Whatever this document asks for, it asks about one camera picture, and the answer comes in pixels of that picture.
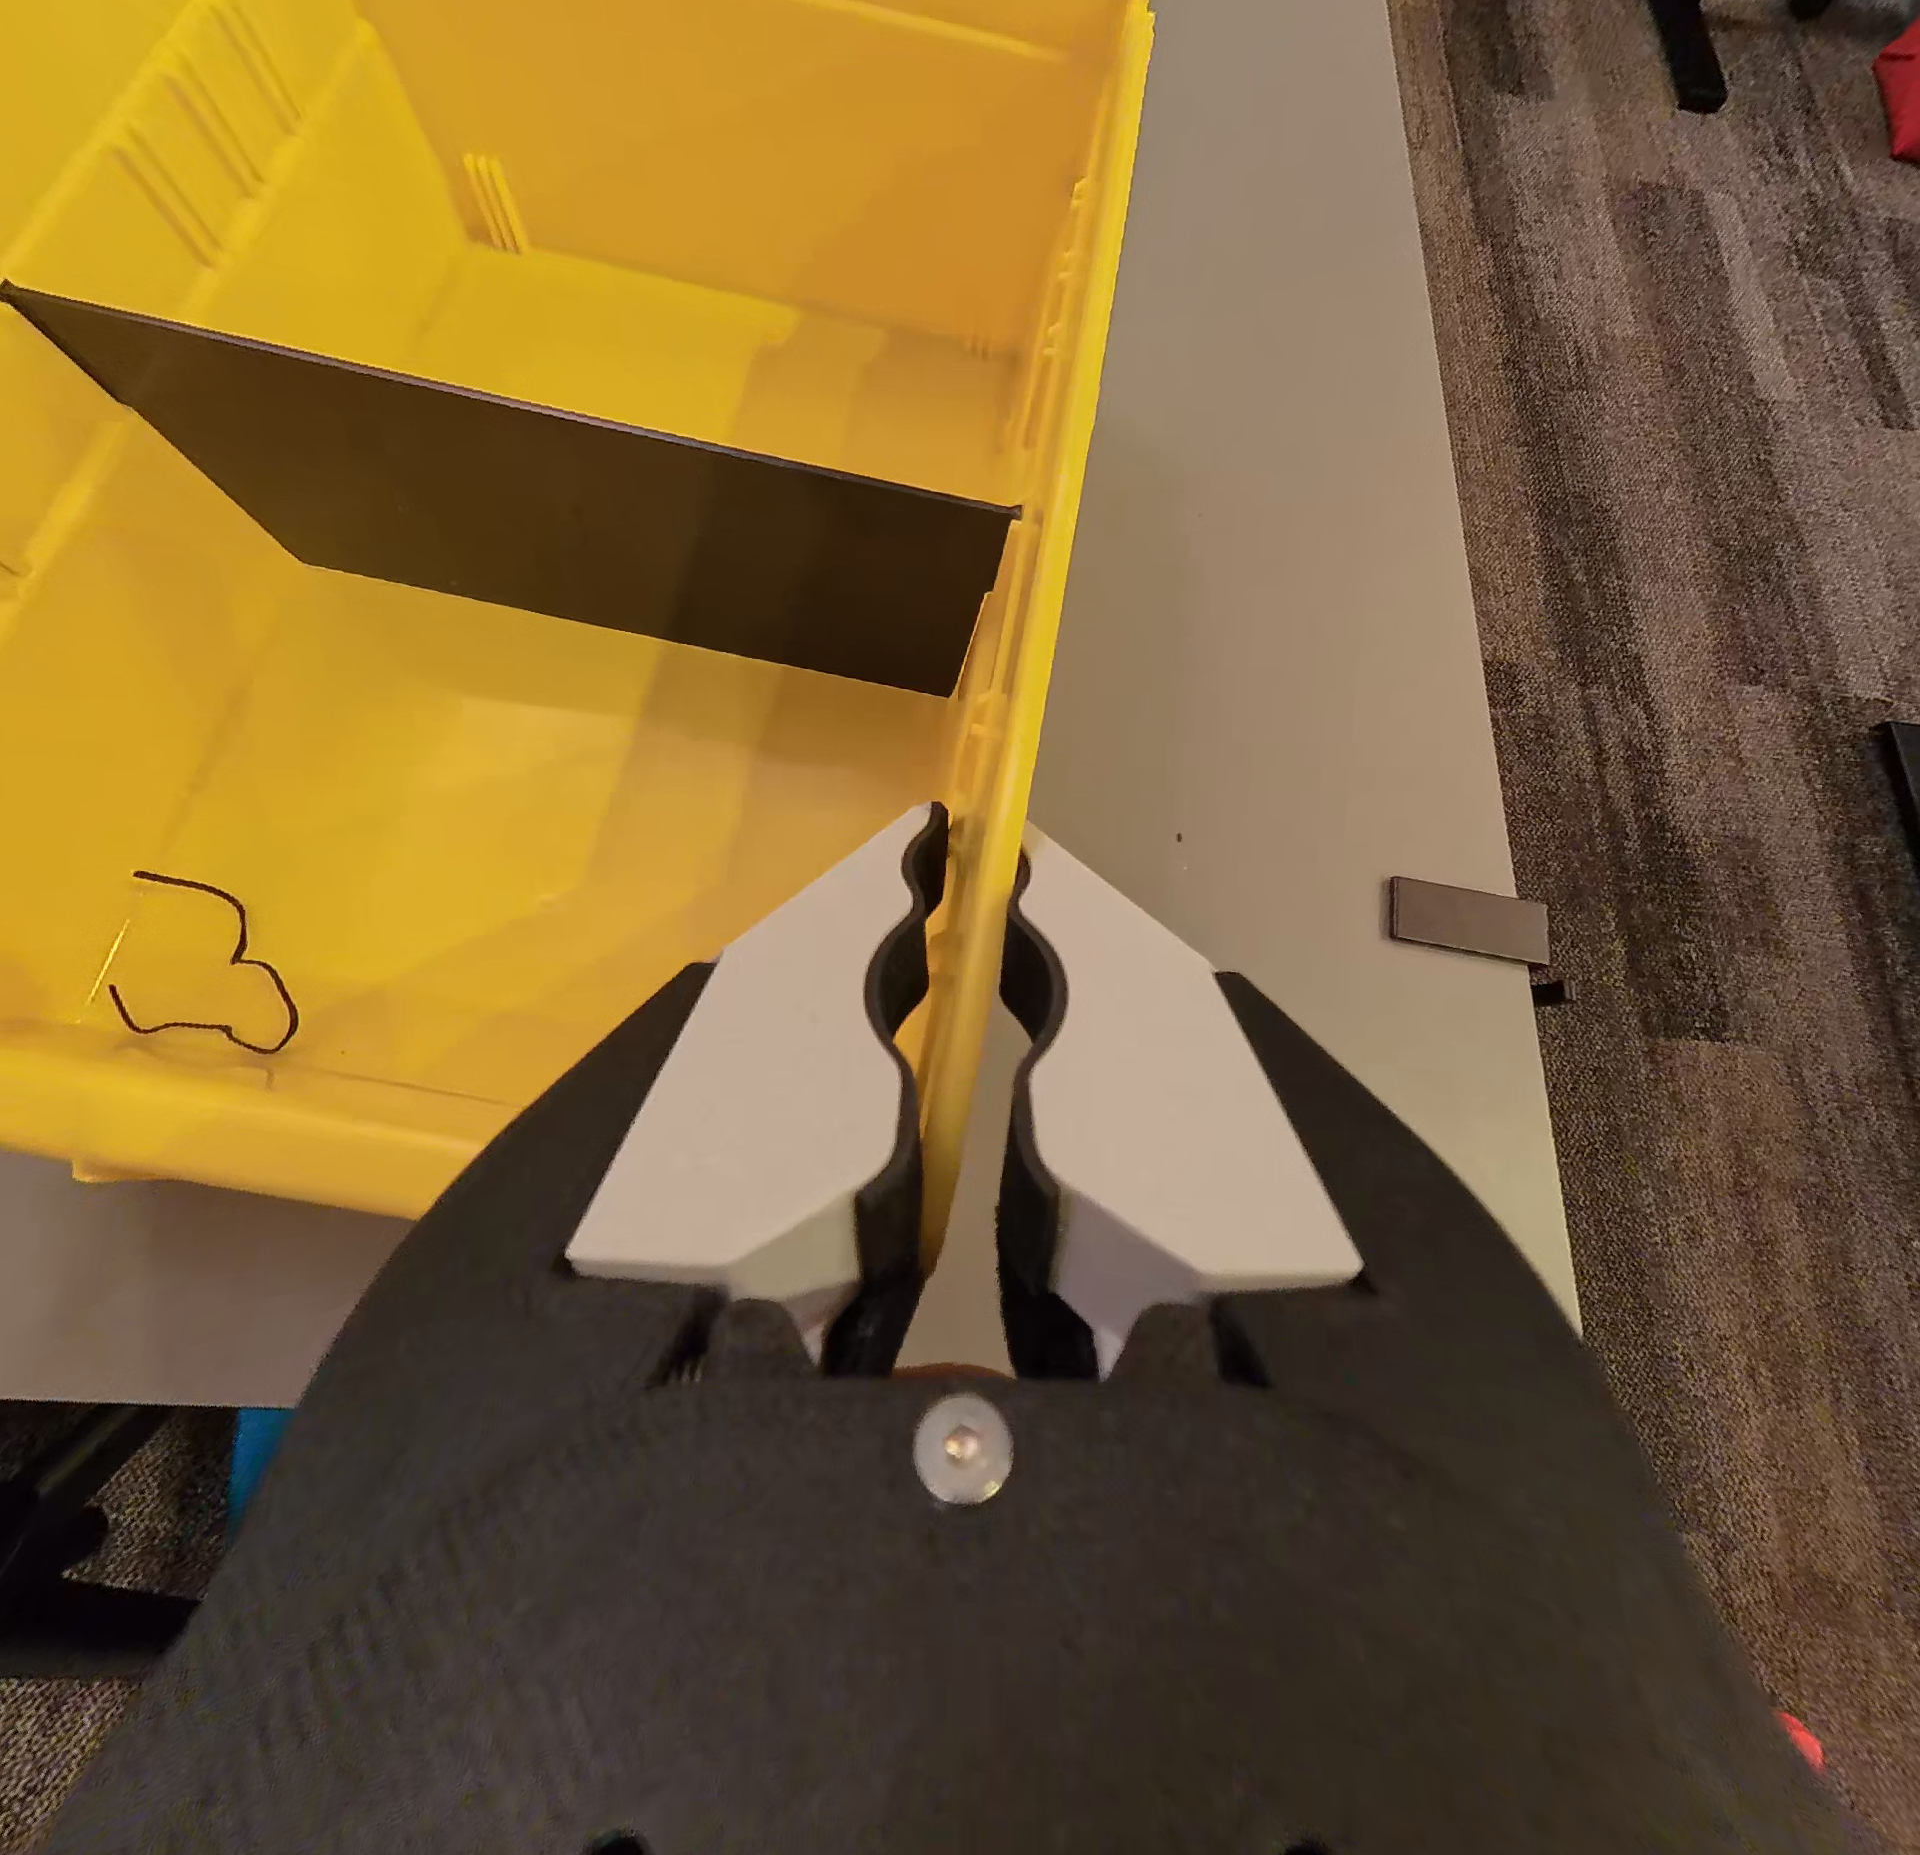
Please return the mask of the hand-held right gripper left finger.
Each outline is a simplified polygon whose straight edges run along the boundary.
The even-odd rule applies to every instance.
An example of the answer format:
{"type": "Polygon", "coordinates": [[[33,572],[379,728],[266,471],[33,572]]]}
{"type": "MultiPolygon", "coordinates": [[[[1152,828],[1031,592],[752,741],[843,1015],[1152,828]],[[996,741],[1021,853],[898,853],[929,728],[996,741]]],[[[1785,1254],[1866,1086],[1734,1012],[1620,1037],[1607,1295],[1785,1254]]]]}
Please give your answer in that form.
{"type": "Polygon", "coordinates": [[[923,1285],[917,1079],[948,808],[911,806],[702,986],[567,1260],[776,1303],[823,1367],[888,1367],[923,1285]]]}

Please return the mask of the yellow plastic bin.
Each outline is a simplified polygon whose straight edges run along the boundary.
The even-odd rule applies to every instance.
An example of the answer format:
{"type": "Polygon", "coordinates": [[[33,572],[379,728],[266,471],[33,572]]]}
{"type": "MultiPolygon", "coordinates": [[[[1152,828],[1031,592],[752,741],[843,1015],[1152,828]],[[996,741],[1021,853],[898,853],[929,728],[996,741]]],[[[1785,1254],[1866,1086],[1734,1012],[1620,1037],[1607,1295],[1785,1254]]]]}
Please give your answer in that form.
{"type": "Polygon", "coordinates": [[[1149,0],[4,0],[4,283],[1021,509],[950,697],[301,563],[4,302],[4,1154],[415,1219],[911,806],[960,1178],[1149,0]],[[132,1038],[301,1005],[258,1058],[132,1038]]]}

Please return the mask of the black table leg frame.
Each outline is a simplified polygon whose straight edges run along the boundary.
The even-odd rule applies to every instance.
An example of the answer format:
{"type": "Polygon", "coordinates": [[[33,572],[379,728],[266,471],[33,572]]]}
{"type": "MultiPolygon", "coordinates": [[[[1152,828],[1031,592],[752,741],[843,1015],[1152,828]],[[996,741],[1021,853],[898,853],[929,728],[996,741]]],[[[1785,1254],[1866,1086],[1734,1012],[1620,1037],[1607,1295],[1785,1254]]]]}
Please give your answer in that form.
{"type": "Polygon", "coordinates": [[[157,1436],[171,1409],[84,1409],[2,1484],[2,1676],[122,1680],[147,1674],[199,1601],[76,1580],[108,1540],[100,1492],[157,1436]]]}

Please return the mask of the black bin divider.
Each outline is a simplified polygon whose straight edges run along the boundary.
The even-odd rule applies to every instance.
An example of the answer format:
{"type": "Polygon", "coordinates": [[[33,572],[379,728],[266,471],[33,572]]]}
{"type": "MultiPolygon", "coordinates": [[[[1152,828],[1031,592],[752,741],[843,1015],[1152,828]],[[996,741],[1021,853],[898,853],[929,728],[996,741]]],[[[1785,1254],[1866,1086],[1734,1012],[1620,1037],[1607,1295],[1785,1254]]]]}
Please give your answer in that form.
{"type": "Polygon", "coordinates": [[[944,699],[1021,509],[4,283],[301,563],[944,699]]]}

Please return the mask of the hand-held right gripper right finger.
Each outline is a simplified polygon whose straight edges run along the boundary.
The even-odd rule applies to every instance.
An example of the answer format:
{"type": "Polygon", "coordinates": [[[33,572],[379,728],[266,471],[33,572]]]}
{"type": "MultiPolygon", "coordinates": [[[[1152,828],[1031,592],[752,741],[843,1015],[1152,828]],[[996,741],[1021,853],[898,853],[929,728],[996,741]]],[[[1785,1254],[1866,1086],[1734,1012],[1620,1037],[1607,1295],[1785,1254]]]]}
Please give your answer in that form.
{"type": "Polygon", "coordinates": [[[1358,1284],[1362,1254],[1222,975],[1034,826],[1000,996],[1028,1038],[996,1195],[1018,1378],[1107,1378],[1160,1306],[1358,1284]]]}

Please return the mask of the black thread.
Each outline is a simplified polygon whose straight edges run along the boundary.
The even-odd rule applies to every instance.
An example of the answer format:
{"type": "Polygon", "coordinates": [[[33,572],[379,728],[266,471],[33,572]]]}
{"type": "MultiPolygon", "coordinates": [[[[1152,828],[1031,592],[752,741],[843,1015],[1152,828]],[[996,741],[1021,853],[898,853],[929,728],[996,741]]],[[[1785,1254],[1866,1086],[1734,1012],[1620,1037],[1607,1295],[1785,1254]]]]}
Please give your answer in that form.
{"type": "Polygon", "coordinates": [[[253,982],[258,994],[275,999],[279,1009],[279,1032],[273,1038],[245,1033],[245,1027],[253,1026],[238,1019],[244,1009],[236,1012],[233,1008],[215,1016],[207,1012],[203,1016],[187,1016],[175,1012],[171,1016],[157,1016],[152,1020],[141,1019],[131,1005],[126,984],[115,976],[117,963],[125,957],[125,946],[131,936],[131,929],[122,931],[122,936],[117,936],[115,948],[108,954],[108,965],[104,968],[101,982],[104,996],[108,999],[110,1012],[117,1019],[119,1027],[132,1038],[212,1037],[227,1042],[227,1048],[236,1052],[258,1058],[277,1058],[279,1054],[288,1052],[290,1044],[301,1037],[301,1005],[277,963],[254,954],[253,912],[248,904],[236,893],[216,883],[159,873],[154,869],[135,869],[131,870],[131,879],[147,888],[178,893],[182,897],[195,897],[215,904],[225,912],[225,918],[231,920],[231,944],[225,951],[223,968],[227,973],[245,973],[245,978],[253,982]]]}

